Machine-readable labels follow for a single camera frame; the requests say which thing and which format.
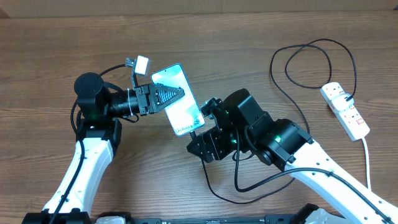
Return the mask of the Samsung Galaxy smartphone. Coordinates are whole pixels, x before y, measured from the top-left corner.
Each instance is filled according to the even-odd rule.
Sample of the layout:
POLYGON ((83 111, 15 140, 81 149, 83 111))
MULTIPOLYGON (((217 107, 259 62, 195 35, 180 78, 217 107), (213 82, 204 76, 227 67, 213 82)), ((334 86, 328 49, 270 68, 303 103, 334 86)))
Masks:
POLYGON ((165 108, 170 124, 177 136, 182 136, 205 124, 192 89, 179 63, 159 70, 151 75, 156 84, 181 88, 184 96, 165 108))

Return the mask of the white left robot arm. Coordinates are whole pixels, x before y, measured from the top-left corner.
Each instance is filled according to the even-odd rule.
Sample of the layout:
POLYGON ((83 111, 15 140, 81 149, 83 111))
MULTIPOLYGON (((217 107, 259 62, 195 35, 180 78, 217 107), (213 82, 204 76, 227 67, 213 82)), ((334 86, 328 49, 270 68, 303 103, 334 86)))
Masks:
POLYGON ((156 83, 122 90, 92 72, 77 78, 74 91, 84 118, 73 125, 73 159, 53 197, 24 223, 90 223, 99 183, 121 141, 121 120, 158 113, 185 96, 183 88, 156 83))

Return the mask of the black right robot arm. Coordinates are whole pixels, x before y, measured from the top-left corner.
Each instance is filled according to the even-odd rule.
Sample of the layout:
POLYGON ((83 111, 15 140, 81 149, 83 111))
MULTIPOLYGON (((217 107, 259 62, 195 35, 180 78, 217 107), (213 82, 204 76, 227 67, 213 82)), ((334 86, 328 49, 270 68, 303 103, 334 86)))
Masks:
POLYGON ((194 137, 188 152, 205 162, 233 151, 251 151, 281 172, 243 189, 253 190, 291 175, 314 190, 353 223, 397 223, 397 207, 383 200, 341 168, 312 136, 289 119, 273 120, 247 89, 225 100, 210 99, 201 109, 216 125, 194 137))

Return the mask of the white charger plug adapter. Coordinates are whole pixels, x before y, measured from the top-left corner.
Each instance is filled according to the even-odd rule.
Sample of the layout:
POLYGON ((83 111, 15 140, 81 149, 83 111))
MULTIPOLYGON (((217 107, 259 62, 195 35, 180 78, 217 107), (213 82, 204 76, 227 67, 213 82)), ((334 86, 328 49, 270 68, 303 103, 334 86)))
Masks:
POLYGON ((331 99, 330 107, 334 113, 340 113, 354 105, 354 99, 349 93, 338 95, 331 99))

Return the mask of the white power strip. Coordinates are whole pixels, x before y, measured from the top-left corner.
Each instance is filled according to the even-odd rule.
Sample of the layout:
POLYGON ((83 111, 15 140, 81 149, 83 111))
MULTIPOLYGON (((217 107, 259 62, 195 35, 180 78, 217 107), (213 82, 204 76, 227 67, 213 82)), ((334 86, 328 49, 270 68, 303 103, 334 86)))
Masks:
MULTIPOLYGON (((330 107, 332 98, 346 92, 338 82, 331 82, 323 85, 320 89, 320 93, 330 107)), ((369 126, 366 124, 355 105, 340 113, 335 113, 335 116, 352 141, 360 140, 370 132, 369 126)))

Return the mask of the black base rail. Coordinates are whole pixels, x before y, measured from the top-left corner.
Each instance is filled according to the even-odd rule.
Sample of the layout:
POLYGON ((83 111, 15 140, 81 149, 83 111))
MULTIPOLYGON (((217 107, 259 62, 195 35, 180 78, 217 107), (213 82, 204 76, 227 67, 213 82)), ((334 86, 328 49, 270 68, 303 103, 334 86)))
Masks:
POLYGON ((293 214, 265 215, 263 217, 234 218, 133 218, 128 212, 102 213, 93 223, 135 223, 135 224, 287 224, 293 219, 293 214))

